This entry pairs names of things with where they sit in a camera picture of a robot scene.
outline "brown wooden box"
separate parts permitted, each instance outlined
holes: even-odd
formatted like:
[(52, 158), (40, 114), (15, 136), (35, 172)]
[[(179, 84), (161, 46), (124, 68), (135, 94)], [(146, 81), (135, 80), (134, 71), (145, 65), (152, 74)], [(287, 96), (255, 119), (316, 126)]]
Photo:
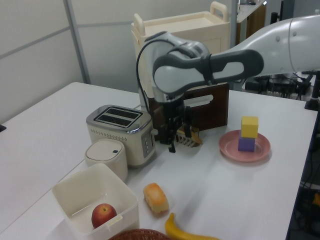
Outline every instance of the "brown wooden box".
[[(213, 129), (228, 124), (228, 107), (229, 107), (229, 84), (209, 86), (201, 89), (189, 90), (184, 94), (184, 99), (192, 99), (213, 95), (213, 100), (206, 105), (192, 107), (193, 127), (199, 128), (200, 131)], [(149, 109), (152, 114), (153, 127), (158, 129), (165, 123), (161, 114), (154, 113), (159, 104), (154, 98), (148, 98)]]

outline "yellow banana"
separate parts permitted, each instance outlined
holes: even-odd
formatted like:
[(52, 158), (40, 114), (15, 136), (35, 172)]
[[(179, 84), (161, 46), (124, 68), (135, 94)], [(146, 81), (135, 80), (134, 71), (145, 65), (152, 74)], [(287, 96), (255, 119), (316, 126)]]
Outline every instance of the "yellow banana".
[(195, 235), (182, 231), (175, 224), (175, 214), (173, 212), (170, 213), (168, 220), (165, 222), (164, 228), (166, 234), (174, 240), (219, 240), (212, 236)]

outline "white lid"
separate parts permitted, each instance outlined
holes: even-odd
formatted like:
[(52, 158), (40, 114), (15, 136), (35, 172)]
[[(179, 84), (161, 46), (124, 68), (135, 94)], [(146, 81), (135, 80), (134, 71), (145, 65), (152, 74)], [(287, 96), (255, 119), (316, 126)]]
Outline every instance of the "white lid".
[(119, 141), (100, 139), (87, 149), (85, 156), (95, 161), (108, 161), (114, 159), (122, 148), (123, 145)]

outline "pink plate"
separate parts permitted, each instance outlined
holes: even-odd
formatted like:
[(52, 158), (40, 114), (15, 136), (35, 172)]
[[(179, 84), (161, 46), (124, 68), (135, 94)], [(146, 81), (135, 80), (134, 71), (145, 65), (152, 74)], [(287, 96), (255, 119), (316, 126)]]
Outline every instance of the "pink plate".
[(255, 139), (254, 152), (238, 151), (239, 130), (229, 131), (220, 138), (220, 151), (230, 159), (240, 162), (255, 162), (265, 158), (270, 151), (268, 139), (258, 133)]

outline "red apple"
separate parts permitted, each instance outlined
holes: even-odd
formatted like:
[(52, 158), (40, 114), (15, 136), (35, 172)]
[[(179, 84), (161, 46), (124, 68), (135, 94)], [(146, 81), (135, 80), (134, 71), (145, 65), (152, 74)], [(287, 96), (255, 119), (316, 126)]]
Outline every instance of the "red apple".
[(94, 208), (92, 212), (91, 222), (93, 227), (96, 229), (115, 216), (117, 216), (115, 208), (108, 203), (102, 203)]

